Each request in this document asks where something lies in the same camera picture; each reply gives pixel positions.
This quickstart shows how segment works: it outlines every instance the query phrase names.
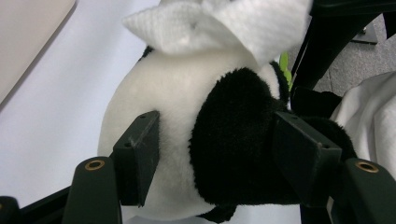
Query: white fur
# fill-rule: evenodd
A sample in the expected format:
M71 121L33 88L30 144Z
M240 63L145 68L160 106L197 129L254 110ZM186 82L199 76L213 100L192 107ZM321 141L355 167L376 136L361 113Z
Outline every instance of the white fur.
M268 63L265 66L263 66L262 69L260 69L260 72L257 75L260 77L261 80L267 83L268 87L270 88L272 97L279 100L280 99L279 80L277 80L274 67Z
M200 197L194 186L189 140L198 112L217 80L242 67L259 70L251 54L242 48L187 56L168 56L154 51L121 82L105 114L99 155L111 153L113 145L138 115L151 110L161 113L157 171L146 205L126 208L130 213L174 220L214 208ZM269 80L263 70L261 77Z

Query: white backdrop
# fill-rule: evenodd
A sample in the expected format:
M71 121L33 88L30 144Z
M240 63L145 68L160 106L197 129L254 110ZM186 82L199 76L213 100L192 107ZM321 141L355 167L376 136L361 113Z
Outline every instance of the white backdrop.
M71 184L96 156L115 89L145 44L121 25L158 0L79 0L50 45L0 106L0 195L20 207ZM128 223L158 223L140 217ZM175 223L206 223L193 217ZM297 206L245 206L231 223L299 224Z

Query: brass screw insert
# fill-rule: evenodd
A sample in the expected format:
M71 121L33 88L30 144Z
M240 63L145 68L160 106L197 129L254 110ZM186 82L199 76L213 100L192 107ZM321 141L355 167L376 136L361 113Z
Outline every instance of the brass screw insert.
M358 161L355 164L359 169L368 172L368 173L378 173L379 170L376 166L372 165L371 163L365 162L365 161Z
M104 161L90 161L85 165L85 169L88 171L99 170L105 165Z

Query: black plastic part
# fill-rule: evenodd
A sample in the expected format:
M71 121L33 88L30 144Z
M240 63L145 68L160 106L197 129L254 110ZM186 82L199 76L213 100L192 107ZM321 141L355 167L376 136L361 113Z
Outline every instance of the black plastic part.
M137 117L113 148L122 205L143 206L159 160L160 113Z
M382 13L396 10L394 0L315 0L312 16L333 17Z
M378 15L314 16L291 70L297 75L292 91L298 86L314 89L341 50Z
M332 224L326 208L305 207L300 204L301 224Z
M332 206L332 224L359 224L359 223L358 220L356 219L354 211L350 207L350 204L348 204L347 206L341 206L339 203L335 203Z
M61 223L70 187L22 208L27 223Z
M325 207L341 148L297 116L277 112L274 160L302 204Z
M349 159L344 166L343 182L344 195L358 223L396 223L396 182L385 168L370 161ZM339 218L334 220L337 221L334 224L347 223Z
M96 157L78 165L63 224L121 224L113 161Z
M387 29L387 39L396 34L396 10L383 13L385 28Z
M0 223L20 224L22 223L20 207L17 200L11 197L0 197Z
M351 40L351 42L361 43L361 44L370 44L376 45L378 44L378 38L375 34L375 28L373 22L370 22L365 26L365 31L358 32L355 37Z

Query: white cloth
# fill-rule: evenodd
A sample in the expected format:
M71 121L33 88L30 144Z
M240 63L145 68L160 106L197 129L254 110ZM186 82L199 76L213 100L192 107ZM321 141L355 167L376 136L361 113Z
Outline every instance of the white cloth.
M359 158L396 179L396 72L371 77L348 91L332 119L351 137Z
M167 0L124 25L167 54L243 45L260 66L299 43L311 0Z

